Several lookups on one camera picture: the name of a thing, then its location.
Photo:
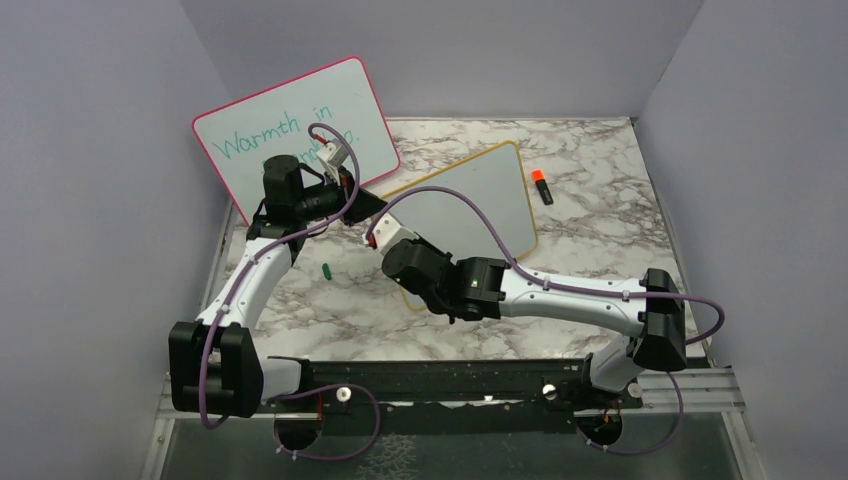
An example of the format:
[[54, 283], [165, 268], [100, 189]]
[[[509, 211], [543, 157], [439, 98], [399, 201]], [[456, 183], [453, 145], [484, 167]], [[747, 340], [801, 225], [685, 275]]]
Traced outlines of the yellow framed whiteboard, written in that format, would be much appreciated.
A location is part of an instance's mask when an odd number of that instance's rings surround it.
[[[538, 245], [531, 193], [519, 146], [504, 141], [464, 160], [426, 175], [382, 196], [389, 201], [415, 187], [440, 186], [463, 194], [493, 225], [516, 259]], [[483, 221], [462, 200], [442, 192], [411, 195], [390, 210], [411, 229], [454, 260], [504, 255]]]

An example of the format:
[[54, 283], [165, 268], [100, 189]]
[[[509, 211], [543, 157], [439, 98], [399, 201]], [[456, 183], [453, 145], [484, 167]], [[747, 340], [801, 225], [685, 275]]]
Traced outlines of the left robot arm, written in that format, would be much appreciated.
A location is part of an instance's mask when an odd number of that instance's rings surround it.
[[306, 186], [311, 167], [292, 155], [263, 164], [264, 197], [246, 234], [236, 271], [194, 321], [176, 323], [168, 336], [171, 399], [181, 412], [249, 418], [278, 398], [298, 411], [313, 401], [306, 361], [261, 358], [252, 333], [282, 277], [294, 265], [314, 223], [355, 225], [385, 201], [359, 188], [352, 171], [322, 175]]

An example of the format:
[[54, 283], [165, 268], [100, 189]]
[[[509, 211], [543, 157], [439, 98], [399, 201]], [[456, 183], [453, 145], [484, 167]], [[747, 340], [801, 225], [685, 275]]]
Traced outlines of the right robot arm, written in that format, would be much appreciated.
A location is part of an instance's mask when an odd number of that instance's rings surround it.
[[650, 269], [643, 279], [616, 282], [613, 297], [557, 290], [554, 277], [528, 278], [504, 260], [457, 262], [424, 240], [405, 239], [384, 254], [383, 273], [450, 321], [543, 317], [617, 332], [587, 357], [577, 380], [579, 398], [600, 407], [645, 370], [686, 369], [685, 307], [668, 274]]

